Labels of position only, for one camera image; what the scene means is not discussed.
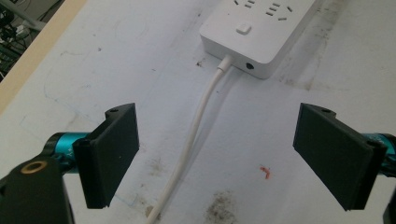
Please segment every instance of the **power switch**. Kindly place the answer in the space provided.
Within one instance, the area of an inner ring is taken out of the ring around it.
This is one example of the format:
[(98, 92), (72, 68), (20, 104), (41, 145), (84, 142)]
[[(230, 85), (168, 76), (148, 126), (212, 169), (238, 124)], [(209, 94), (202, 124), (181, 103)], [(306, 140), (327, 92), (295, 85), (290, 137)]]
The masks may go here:
[(250, 30), (251, 30), (251, 25), (245, 22), (239, 23), (236, 26), (236, 32), (238, 32), (238, 34), (241, 35), (247, 35), (250, 32)]

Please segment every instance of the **black hole on power strip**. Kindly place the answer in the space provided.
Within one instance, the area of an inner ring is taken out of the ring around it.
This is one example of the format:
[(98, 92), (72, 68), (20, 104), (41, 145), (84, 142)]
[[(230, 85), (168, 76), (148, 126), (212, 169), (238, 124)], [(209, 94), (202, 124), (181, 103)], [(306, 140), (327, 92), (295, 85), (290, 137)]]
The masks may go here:
[(248, 69), (248, 70), (253, 70), (253, 69), (254, 69), (253, 64), (247, 63), (247, 69)]

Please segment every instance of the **white table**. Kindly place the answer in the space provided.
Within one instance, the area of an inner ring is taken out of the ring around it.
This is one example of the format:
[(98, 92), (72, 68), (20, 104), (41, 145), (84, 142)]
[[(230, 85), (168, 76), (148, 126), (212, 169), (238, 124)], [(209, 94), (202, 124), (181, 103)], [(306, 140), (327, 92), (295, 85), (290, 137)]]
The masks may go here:
[[(6, 79), (12, 88), (0, 91), (0, 176), (53, 133), (90, 132), (109, 108), (136, 103), (141, 148), (110, 207), (88, 210), (78, 175), (64, 180), (77, 223), (144, 223), (219, 63), (198, 32), (218, 2), (88, 0), (61, 35), (56, 22), (74, 17), (71, 4), (62, 6), (40, 37), (55, 32), (56, 44), (40, 53), (46, 44), (37, 40)], [(326, 0), (270, 78), (231, 69), (161, 223), (382, 223), (394, 179), (379, 176), (366, 209), (344, 212), (292, 141), (301, 102), (330, 108), (359, 132), (396, 134), (395, 7)], [(23, 70), (29, 60), (41, 62), (31, 75)], [(222, 206), (227, 216), (216, 220)]]

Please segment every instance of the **power strip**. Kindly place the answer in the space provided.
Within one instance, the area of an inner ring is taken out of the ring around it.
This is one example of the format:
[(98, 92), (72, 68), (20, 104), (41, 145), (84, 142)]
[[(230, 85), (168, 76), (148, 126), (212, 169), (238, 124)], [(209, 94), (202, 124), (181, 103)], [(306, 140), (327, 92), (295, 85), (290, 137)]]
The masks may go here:
[(321, 0), (223, 0), (202, 25), (205, 51), (258, 77), (271, 76)]

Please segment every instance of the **brass screw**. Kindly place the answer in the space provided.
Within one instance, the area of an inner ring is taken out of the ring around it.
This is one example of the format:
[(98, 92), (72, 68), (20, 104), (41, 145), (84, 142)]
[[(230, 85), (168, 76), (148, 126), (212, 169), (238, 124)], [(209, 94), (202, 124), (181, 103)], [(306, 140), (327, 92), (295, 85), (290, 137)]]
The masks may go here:
[(32, 161), (29, 164), (26, 164), (22, 167), (21, 173), (24, 175), (31, 175), (39, 172), (47, 166), (46, 161)]

